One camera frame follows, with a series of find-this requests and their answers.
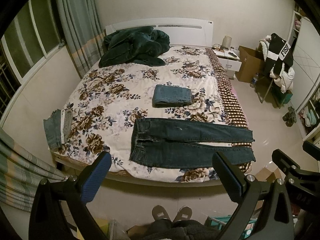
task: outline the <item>bed frame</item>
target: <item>bed frame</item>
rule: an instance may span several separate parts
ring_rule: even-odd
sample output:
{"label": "bed frame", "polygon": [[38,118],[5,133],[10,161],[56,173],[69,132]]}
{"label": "bed frame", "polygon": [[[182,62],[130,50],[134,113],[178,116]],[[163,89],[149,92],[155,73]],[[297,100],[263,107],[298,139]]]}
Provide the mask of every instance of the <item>bed frame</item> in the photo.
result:
{"label": "bed frame", "polygon": [[151,25],[167,33],[171,45],[212,46],[213,22],[189,18],[150,18],[106,26],[106,35],[117,30]]}
{"label": "bed frame", "polygon": [[[117,30],[148,25],[153,26],[156,30],[161,30],[167,33],[170,37],[170,45],[188,45],[207,48],[211,48],[212,46],[213,22],[209,20],[189,18],[150,18],[131,20],[128,22],[121,22],[106,26],[106,35]],[[67,162],[58,157],[55,157],[55,161],[78,171],[82,171],[84,169],[82,166]],[[125,177],[112,174],[108,174],[106,178],[133,184],[161,187],[204,187],[221,185],[220,180],[210,180],[200,183],[174,183],[138,179],[134,177]]]}

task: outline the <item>person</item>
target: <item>person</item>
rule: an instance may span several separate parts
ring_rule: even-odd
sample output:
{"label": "person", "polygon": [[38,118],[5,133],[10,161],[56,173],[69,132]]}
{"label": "person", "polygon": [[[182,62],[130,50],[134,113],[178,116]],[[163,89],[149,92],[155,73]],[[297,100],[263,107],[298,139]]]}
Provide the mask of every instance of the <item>person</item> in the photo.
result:
{"label": "person", "polygon": [[192,209],[188,206],[180,208],[176,217],[171,221],[163,206],[157,205],[152,209],[154,222],[140,240],[213,240],[220,231],[206,227],[196,220],[190,219]]}

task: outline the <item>screw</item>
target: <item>screw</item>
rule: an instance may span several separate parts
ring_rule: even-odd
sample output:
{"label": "screw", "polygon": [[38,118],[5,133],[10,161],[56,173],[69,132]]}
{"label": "screw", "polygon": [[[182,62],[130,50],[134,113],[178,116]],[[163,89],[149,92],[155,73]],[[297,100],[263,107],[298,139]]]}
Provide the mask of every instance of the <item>screw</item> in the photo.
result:
{"label": "screw", "polygon": [[41,179],[40,184],[45,185],[47,184],[48,180],[47,179]]}
{"label": "screw", "polygon": [[71,181],[76,181],[78,179],[78,176],[77,175],[71,175],[68,180],[71,180]]}
{"label": "screw", "polygon": [[256,178],[253,175],[248,175],[247,176],[248,181],[254,181]]}
{"label": "screw", "polygon": [[277,179],[277,182],[282,185],[284,183],[283,179]]}

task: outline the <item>striped curtain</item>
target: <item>striped curtain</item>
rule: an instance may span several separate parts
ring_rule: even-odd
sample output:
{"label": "striped curtain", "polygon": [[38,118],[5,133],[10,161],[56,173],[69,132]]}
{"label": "striped curtain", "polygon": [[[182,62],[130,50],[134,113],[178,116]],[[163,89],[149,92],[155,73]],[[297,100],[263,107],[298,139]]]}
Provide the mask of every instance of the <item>striped curtain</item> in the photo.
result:
{"label": "striped curtain", "polygon": [[85,73],[103,56],[104,32],[94,0],[56,0],[63,32],[78,71]]}
{"label": "striped curtain", "polygon": [[0,201],[30,212],[43,178],[56,182],[65,175],[26,151],[0,128]]}

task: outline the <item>white headboard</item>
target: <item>white headboard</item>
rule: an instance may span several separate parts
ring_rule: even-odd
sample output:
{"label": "white headboard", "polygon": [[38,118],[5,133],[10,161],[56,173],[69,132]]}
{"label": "white headboard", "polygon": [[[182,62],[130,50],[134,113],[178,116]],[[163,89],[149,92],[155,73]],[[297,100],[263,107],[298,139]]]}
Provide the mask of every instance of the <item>white headboard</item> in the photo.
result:
{"label": "white headboard", "polygon": [[212,46],[213,22],[189,18],[150,18],[106,26],[106,34],[117,30],[151,25],[167,33],[171,45]]}

